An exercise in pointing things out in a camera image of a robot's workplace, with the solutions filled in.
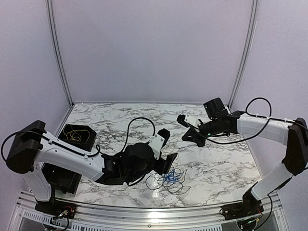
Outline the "grey corner frame post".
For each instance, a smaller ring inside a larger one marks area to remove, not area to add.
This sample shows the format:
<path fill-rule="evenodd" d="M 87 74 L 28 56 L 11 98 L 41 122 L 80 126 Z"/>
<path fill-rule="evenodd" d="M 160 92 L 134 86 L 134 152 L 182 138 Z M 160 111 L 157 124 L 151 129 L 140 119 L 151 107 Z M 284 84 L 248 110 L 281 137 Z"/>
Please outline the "grey corner frame post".
<path fill-rule="evenodd" d="M 232 87 L 231 95 L 228 101 L 228 107 L 230 109 L 232 109 L 235 104 L 236 97 L 237 97 L 241 82 L 244 77 L 245 66 L 246 66 L 248 56 L 251 50 L 253 37 L 254 37 L 255 29 L 256 29 L 258 6 L 259 6 L 259 1 L 253 0 L 252 5 L 251 5 L 248 29 L 247 29 L 246 38 L 244 41 L 244 48 L 243 48 L 242 56 L 240 59 L 239 67 L 237 70 L 235 82 Z"/>

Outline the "black divided storage bin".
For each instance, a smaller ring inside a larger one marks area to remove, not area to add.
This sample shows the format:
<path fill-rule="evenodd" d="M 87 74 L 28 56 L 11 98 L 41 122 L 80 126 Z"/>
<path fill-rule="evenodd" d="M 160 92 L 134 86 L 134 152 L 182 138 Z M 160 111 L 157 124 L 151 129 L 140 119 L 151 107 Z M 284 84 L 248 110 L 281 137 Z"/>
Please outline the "black divided storage bin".
<path fill-rule="evenodd" d="M 66 124 L 60 132 L 58 139 L 81 149 L 82 154 L 91 154 L 97 133 L 87 125 Z M 84 157 L 69 154 L 66 149 L 61 149 L 56 155 L 56 162 L 45 163 L 42 172 L 47 182 L 62 193 L 75 194 L 82 174 L 77 169 L 82 166 Z"/>

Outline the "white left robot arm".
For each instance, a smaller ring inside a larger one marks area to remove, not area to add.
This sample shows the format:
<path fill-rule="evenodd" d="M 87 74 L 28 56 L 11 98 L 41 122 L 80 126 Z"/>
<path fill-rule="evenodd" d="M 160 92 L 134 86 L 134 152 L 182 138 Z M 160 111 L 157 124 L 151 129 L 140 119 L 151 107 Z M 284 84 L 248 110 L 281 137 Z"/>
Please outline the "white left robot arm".
<path fill-rule="evenodd" d="M 6 166 L 21 174 L 38 203 L 50 214 L 57 214 L 61 204 L 54 198 L 54 189 L 47 182 L 38 163 L 43 162 L 78 173 L 102 185 L 133 186 L 154 171 L 159 175 L 169 172 L 177 153 L 162 158 L 162 148 L 170 133 L 166 129 L 154 134 L 148 142 L 128 145 L 115 155 L 98 150 L 87 152 L 53 136 L 45 130 L 45 123 L 36 120 L 10 135 L 14 138 Z"/>

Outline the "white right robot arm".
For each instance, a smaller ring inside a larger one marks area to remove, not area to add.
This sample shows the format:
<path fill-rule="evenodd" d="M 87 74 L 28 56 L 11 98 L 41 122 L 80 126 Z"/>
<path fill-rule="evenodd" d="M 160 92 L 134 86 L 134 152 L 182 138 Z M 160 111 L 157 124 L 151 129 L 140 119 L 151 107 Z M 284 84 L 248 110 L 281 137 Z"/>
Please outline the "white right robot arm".
<path fill-rule="evenodd" d="M 247 108 L 230 111 L 221 98 L 209 100 L 203 106 L 208 122 L 192 115 L 178 116 L 177 122 L 188 128 L 182 139 L 199 147 L 206 141 L 217 145 L 246 142 L 262 172 L 262 180 L 239 203 L 242 215 L 250 215 L 257 208 L 256 200 L 307 170 L 308 127 L 303 118 L 275 118 L 271 106 L 267 116 L 250 113 Z"/>

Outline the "grey left frame post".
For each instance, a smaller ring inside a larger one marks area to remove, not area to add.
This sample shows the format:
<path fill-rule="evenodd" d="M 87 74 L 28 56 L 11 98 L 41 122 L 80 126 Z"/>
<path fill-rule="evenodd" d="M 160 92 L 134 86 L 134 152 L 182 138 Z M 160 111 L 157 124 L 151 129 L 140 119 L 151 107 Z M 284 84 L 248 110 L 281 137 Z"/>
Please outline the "grey left frame post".
<path fill-rule="evenodd" d="M 54 50 L 54 55 L 56 59 L 56 64 L 57 68 L 59 71 L 60 75 L 60 80 L 64 89 L 64 94 L 66 97 L 66 100 L 70 107 L 74 106 L 74 101 L 69 89 L 67 77 L 66 77 L 66 72 L 64 68 L 64 63 L 61 55 L 61 49 L 60 49 L 60 44 L 58 40 L 58 34 L 57 34 L 57 28 L 56 28 L 56 20 L 55 20 L 55 15 L 54 15 L 54 7 L 53 7 L 53 1 L 52 0 L 46 0 L 46 5 L 47 5 L 47 17 L 49 21 L 49 28 L 51 32 L 51 41 L 52 41 L 52 46 Z"/>

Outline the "aluminium front table rail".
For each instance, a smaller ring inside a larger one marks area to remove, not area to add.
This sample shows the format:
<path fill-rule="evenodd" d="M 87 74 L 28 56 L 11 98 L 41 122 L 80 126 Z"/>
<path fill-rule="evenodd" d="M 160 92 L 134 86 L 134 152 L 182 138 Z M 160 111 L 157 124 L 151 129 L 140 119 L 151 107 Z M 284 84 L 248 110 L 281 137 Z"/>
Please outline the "aluminium front table rail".
<path fill-rule="evenodd" d="M 69 231 L 238 231 L 258 217 L 225 220 L 221 205 L 142 208 L 75 202 L 73 219 L 51 221 L 52 216 L 36 211 L 35 205 L 33 193 L 21 191 L 8 230 L 39 231 L 68 225 Z"/>

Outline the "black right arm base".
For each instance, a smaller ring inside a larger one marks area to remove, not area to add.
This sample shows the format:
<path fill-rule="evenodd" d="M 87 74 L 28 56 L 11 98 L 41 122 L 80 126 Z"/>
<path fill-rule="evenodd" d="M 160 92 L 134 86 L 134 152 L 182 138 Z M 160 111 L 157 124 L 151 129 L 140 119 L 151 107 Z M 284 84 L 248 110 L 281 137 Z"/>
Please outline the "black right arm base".
<path fill-rule="evenodd" d="M 232 220 L 260 214 L 263 211 L 261 200 L 257 200 L 250 192 L 246 192 L 241 202 L 223 205 L 219 213 L 225 220 Z"/>

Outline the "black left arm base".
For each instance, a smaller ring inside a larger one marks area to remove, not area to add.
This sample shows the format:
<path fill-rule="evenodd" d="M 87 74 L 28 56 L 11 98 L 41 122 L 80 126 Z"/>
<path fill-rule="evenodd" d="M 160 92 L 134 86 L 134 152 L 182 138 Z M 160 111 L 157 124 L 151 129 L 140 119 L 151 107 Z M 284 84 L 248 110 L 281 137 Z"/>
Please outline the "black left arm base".
<path fill-rule="evenodd" d="M 75 217 L 77 205 L 74 203 L 54 200 L 51 202 L 37 201 L 35 210 L 52 215 L 56 218 L 68 218 L 73 219 Z"/>

